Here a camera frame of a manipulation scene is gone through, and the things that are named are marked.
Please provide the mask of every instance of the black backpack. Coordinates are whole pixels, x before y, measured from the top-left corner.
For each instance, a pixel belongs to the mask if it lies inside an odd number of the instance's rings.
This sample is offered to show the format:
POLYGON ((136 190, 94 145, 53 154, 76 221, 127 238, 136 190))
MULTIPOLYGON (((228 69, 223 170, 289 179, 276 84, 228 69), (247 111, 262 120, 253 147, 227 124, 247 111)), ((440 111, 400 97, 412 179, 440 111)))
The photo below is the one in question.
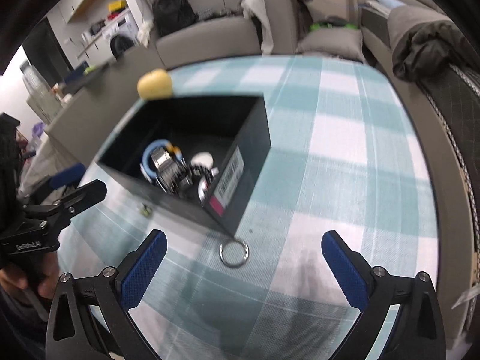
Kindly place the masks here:
POLYGON ((188 0, 155 0, 152 10, 160 37, 191 26, 197 21, 197 15, 188 0))

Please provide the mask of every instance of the yellow box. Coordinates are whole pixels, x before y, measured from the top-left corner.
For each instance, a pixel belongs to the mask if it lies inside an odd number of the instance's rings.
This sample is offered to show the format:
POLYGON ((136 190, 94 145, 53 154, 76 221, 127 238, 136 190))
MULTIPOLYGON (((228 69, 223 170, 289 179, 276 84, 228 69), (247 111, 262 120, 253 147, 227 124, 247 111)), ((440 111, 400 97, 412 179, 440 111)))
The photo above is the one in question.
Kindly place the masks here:
POLYGON ((110 13, 115 12, 119 9, 125 8, 127 6, 126 0, 117 0, 113 3, 109 3, 109 11, 110 13))

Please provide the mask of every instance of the barcode label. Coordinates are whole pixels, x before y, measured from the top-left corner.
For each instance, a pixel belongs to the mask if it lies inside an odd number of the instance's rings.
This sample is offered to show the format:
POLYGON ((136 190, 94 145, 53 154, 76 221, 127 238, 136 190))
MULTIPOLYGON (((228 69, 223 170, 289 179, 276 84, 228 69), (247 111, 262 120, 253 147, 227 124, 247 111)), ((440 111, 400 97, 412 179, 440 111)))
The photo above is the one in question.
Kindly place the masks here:
POLYGON ((237 146, 214 192, 214 196, 223 208, 229 205, 233 193, 237 189, 243 174, 244 165, 242 153, 240 153, 240 149, 237 146))

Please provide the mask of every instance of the human hand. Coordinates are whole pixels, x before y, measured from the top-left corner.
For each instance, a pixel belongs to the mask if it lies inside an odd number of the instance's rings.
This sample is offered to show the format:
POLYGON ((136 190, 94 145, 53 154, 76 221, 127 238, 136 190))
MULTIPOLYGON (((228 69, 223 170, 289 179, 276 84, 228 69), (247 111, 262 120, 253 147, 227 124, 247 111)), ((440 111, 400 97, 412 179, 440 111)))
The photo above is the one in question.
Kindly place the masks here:
MULTIPOLYGON (((43 256, 42 272, 46 277, 38 285, 38 294, 52 299, 60 273, 57 252, 46 253, 43 256)), ((0 285, 12 298, 25 304, 30 303, 23 293, 23 290, 28 287, 26 274, 15 264, 8 264, 0 269, 0 285)))

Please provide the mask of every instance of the blue gripper pad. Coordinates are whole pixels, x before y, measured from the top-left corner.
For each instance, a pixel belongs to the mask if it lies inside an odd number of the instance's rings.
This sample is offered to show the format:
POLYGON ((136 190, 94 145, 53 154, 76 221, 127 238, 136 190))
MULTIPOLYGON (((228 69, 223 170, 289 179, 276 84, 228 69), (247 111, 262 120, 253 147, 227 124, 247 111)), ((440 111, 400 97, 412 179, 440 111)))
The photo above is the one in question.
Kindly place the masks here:
POLYGON ((85 166, 81 163, 77 163, 76 165, 52 176, 49 181, 49 186, 53 190, 57 190, 64 185, 70 185, 75 181, 80 180, 84 174, 85 166))
POLYGON ((124 262, 130 262, 128 260, 130 256, 136 257, 131 269, 121 278, 120 305, 124 310, 133 309, 139 305, 166 253, 167 237, 165 233, 160 230, 152 230, 138 249, 129 253, 122 261, 118 267, 119 271, 124 262))
POLYGON ((322 254, 351 307, 364 311, 369 303, 367 285, 331 233, 322 237, 322 254))

